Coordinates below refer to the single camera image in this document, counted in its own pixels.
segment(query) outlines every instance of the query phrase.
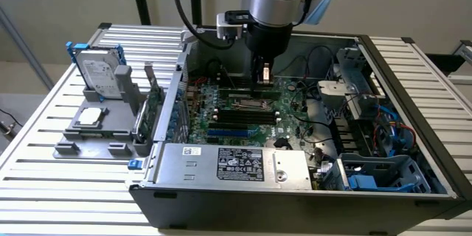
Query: warning label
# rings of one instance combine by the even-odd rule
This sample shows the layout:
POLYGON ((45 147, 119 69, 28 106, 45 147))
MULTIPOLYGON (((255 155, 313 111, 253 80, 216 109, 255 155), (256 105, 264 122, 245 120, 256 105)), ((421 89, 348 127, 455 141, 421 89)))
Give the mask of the warning label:
POLYGON ((219 149, 216 177, 229 181, 264 181, 260 149, 219 149))

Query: blue cable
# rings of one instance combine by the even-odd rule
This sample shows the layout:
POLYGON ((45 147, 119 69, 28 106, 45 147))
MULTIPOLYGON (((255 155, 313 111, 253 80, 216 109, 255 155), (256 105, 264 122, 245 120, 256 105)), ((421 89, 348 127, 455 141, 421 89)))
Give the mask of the blue cable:
POLYGON ((385 113, 388 113, 392 117, 393 117, 393 120, 397 121, 399 120, 399 114, 393 113, 387 107, 384 106, 380 106, 376 104, 375 105, 376 108, 380 108, 380 110, 385 113))

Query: blue plastic tab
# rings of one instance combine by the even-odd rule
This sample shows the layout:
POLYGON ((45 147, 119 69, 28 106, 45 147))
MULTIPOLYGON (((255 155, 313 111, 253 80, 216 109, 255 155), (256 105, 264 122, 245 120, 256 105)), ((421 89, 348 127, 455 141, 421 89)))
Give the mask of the blue plastic tab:
POLYGON ((397 115, 396 113, 393 113, 387 107, 380 106, 380 110, 381 110, 383 112, 388 113, 388 114, 392 116, 392 118, 393 118, 395 121, 399 120, 399 115, 397 115))
POLYGON ((127 59, 124 58, 124 49, 123 46, 119 44, 115 47, 116 51, 117 51, 117 56, 120 58, 120 65, 127 65, 127 59))
POLYGON ((141 160, 131 160, 128 162, 128 170, 143 170, 143 161, 141 160))
POLYGON ((88 49, 89 48, 89 45, 88 44, 76 44, 73 46, 75 49, 88 49))
POLYGON ((376 191, 377 184, 371 175, 353 175, 348 178, 353 190, 376 191))
POLYGON ((307 20, 304 21, 305 24, 316 25, 320 23, 320 20, 324 16, 324 12, 328 9, 331 0, 321 0, 317 7, 313 9, 313 12, 308 16, 307 20))
POLYGON ((371 175, 353 175, 348 178, 349 186, 356 191, 403 192, 408 193, 415 184, 408 183, 400 187, 377 187, 376 180, 371 175))

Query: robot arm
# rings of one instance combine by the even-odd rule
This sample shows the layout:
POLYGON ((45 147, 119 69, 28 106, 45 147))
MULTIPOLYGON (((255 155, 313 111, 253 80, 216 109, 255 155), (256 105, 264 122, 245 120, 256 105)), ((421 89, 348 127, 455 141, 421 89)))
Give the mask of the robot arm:
POLYGON ((252 51, 253 84, 269 83, 273 59, 287 50, 293 21, 317 24, 329 1, 251 0, 248 11, 228 11, 217 15, 217 32, 221 39, 239 39, 241 26, 247 24, 245 45, 252 51), (303 15, 300 15, 301 2, 304 2, 303 15))

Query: blue drive bracket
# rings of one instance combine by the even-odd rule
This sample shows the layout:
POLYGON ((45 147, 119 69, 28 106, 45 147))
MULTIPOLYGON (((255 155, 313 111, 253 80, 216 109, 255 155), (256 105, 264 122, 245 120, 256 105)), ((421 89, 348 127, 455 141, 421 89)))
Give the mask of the blue drive bracket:
MULTIPOLYGON (((71 60, 72 60, 72 63, 77 66, 77 69, 79 69, 79 72, 80 72, 80 76, 81 76, 81 78, 84 78, 84 73, 81 73, 81 69, 80 69, 80 67, 79 67, 79 64, 77 64, 77 58, 75 58, 75 50, 76 49, 79 49, 79 50, 85 50, 85 49, 88 49, 88 44, 76 44, 73 47, 72 47, 72 42, 71 41, 68 41, 67 43, 65 43, 65 48, 67 48, 67 52, 68 52, 68 55, 71 56, 71 60)), ((84 78, 84 83, 85 83, 85 89, 88 89, 89 90, 89 87, 88 87, 88 84, 87 84, 87 82, 85 82, 85 78, 84 78)))
POLYGON ((317 7, 313 9, 313 12, 308 15, 304 20, 305 24, 317 25, 324 16, 324 12, 328 9, 331 0, 321 0, 317 7))
MULTIPOLYGON (((100 48, 100 47, 91 47, 89 44, 80 44, 79 43, 79 44, 73 45, 73 43, 71 41, 68 41, 65 43, 65 48, 67 48, 68 55, 71 56, 72 63, 76 64, 80 75, 83 78, 84 78, 84 73, 81 72, 80 66, 77 64, 77 58, 75 57, 77 51, 95 50, 95 49, 107 49, 107 50, 115 49, 117 52, 117 58, 119 58, 120 65, 127 65, 127 59, 124 58, 124 49, 120 44, 113 48, 100 48)), ((89 90, 89 86, 87 84, 85 78, 84 78, 84 82, 85 82, 85 87, 89 90)))
POLYGON ((141 160, 131 160, 128 163, 128 170, 143 170, 143 161, 141 160))
POLYGON ((379 191, 408 193, 413 190, 415 184, 408 183, 400 187, 377 187, 372 175, 353 175, 348 178, 351 189, 355 191, 379 191))
POLYGON ((117 51, 117 57, 120 58, 120 65, 127 65, 127 59, 124 58, 124 49, 123 46, 119 44, 115 47, 116 51, 117 51))

